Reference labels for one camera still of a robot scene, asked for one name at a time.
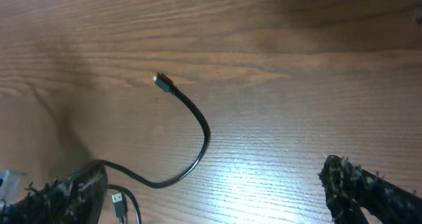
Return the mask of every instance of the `wooden surface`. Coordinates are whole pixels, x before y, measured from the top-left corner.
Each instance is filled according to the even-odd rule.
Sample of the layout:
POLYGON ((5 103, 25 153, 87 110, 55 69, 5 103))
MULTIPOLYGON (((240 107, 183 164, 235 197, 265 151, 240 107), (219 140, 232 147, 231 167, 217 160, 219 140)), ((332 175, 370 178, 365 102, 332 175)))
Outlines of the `wooden surface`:
MULTIPOLYGON (((327 155, 422 192, 422 0, 0 0, 0 167, 42 186, 89 159, 144 223, 330 223, 327 155), (34 97, 36 88, 53 119, 34 97)), ((100 223, 116 223, 108 197, 100 223)))

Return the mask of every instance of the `white object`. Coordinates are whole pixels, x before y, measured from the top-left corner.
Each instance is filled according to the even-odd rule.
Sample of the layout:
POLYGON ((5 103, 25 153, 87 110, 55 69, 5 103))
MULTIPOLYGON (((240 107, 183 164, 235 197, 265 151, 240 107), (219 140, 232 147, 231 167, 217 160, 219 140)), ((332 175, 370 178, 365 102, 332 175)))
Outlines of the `white object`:
POLYGON ((5 202, 7 205, 11 203, 21 178, 21 172, 0 170, 0 208, 3 208, 5 202))

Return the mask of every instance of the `black fuzzy object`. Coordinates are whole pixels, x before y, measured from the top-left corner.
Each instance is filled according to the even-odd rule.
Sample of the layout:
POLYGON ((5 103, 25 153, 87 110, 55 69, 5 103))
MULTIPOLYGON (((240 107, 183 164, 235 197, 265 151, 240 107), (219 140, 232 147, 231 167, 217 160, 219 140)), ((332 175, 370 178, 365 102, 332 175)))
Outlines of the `black fuzzy object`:
POLYGON ((31 183, 25 199, 0 211, 0 224, 97 224, 107 186, 106 168, 98 161, 42 190, 31 183))
POLYGON ((384 224, 422 223, 422 199, 347 159, 328 156, 319 179, 336 224, 368 223, 360 207, 384 224))

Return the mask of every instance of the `cable connector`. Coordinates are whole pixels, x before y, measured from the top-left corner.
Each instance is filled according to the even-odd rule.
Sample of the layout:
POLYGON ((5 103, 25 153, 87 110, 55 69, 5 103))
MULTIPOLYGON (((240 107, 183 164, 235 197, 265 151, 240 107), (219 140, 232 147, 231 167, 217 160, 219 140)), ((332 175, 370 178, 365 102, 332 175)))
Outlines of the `cable connector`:
POLYGON ((113 194, 111 198, 113 199, 113 207, 116 217, 119 219, 120 224, 124 224, 125 217, 127 215, 125 195, 122 192, 118 192, 117 194, 113 194))
POLYGON ((174 89, 175 89, 174 83, 166 75, 164 75, 163 73, 157 73, 157 75, 154 76, 153 79, 156 85, 159 88, 161 88, 163 91, 174 94, 174 89))

